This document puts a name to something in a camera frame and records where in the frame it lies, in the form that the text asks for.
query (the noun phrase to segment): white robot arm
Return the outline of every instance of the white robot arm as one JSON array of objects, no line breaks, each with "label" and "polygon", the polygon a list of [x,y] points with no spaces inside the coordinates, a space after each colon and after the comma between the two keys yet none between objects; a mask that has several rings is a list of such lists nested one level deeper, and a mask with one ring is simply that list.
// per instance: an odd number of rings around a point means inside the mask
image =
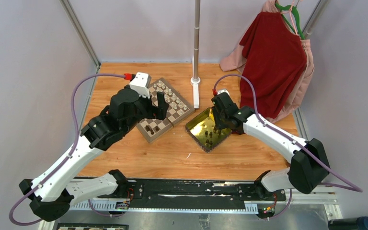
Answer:
[{"label": "white robot arm", "polygon": [[[49,169],[33,180],[24,179],[19,187],[23,194],[36,189],[30,196],[33,213],[46,221],[64,215],[68,209],[101,195],[126,191],[126,177],[119,170],[80,183],[70,181],[93,159],[112,144],[121,140],[143,118],[164,120],[168,104],[163,92],[157,92],[158,106],[152,105],[148,85],[151,77],[146,73],[132,75],[131,82],[112,96],[110,104],[92,118],[81,130],[72,155],[71,146]],[[44,184],[41,183],[50,173]]]},{"label": "white robot arm", "polygon": [[299,147],[300,145],[306,147],[329,167],[324,147],[319,140],[307,141],[295,137],[261,116],[258,117],[253,109],[247,106],[239,109],[227,91],[219,91],[212,98],[212,103],[217,128],[230,128],[234,133],[258,138],[290,163],[288,168],[266,171],[256,179],[255,183],[261,187],[260,197],[270,196],[271,192],[288,188],[296,188],[302,193],[309,194],[329,174]]}]

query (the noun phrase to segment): red shirt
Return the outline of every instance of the red shirt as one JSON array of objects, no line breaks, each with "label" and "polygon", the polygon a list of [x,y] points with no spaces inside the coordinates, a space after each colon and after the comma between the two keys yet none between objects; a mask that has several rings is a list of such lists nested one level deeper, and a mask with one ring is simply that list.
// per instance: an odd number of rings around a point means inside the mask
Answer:
[{"label": "red shirt", "polygon": [[[239,45],[247,58],[243,76],[256,91],[257,109],[276,118],[306,67],[300,37],[284,25],[280,13],[261,12]],[[253,108],[253,95],[245,80],[240,82],[241,107]]]}]

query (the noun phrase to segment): yellow tray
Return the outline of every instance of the yellow tray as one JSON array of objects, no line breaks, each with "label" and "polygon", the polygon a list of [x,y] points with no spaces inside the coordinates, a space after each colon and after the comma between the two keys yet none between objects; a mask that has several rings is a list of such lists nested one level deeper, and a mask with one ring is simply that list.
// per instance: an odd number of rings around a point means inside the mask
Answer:
[{"label": "yellow tray", "polygon": [[232,133],[231,129],[215,129],[215,120],[211,107],[185,124],[187,133],[205,151],[211,152]]}]

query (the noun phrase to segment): wooden surface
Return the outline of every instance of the wooden surface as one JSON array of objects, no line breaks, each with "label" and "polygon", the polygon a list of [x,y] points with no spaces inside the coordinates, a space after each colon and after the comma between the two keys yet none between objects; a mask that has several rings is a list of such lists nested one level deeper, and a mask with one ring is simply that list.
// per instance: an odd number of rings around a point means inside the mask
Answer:
[{"label": "wooden surface", "polygon": [[[189,102],[193,100],[190,84],[191,64],[123,64],[104,63],[101,73],[150,74],[152,81],[165,78]],[[266,170],[287,167],[280,154],[263,142],[247,135],[231,135],[216,149],[205,153],[186,133],[185,124],[212,105],[212,87],[215,81],[228,72],[222,72],[218,64],[201,64],[199,67],[200,105],[196,112],[183,120],[158,140],[149,144],[135,128],[108,151],[89,163],[80,176],[101,176],[112,169],[119,169],[128,178],[170,179],[222,179],[254,180]],[[99,77],[85,123],[109,104],[112,95],[122,89],[128,81],[114,77]],[[226,88],[231,98],[238,103],[240,92],[238,79],[228,77],[217,89]],[[292,115],[276,123],[287,132],[297,135]]]}]

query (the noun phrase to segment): white wall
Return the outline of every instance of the white wall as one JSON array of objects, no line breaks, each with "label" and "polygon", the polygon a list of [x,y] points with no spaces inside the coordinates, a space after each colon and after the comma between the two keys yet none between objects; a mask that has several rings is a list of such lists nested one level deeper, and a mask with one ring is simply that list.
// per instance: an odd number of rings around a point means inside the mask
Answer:
[{"label": "white wall", "polygon": [[329,2],[311,37],[315,73],[301,108],[331,167],[363,188],[337,190],[344,217],[356,217],[368,215],[368,2]]},{"label": "white wall", "polygon": [[[94,71],[58,0],[0,0],[0,229],[25,229],[8,219],[21,197],[18,183],[38,176],[71,144],[71,91]],[[79,119],[89,88],[78,93]],[[36,219],[28,204],[16,210],[18,220]]]},{"label": "white wall", "polygon": [[[194,0],[71,0],[102,62],[190,62],[194,48]],[[200,60],[228,55],[265,0],[201,0]],[[291,0],[281,0],[288,5]],[[317,0],[298,4],[301,27]]]}]

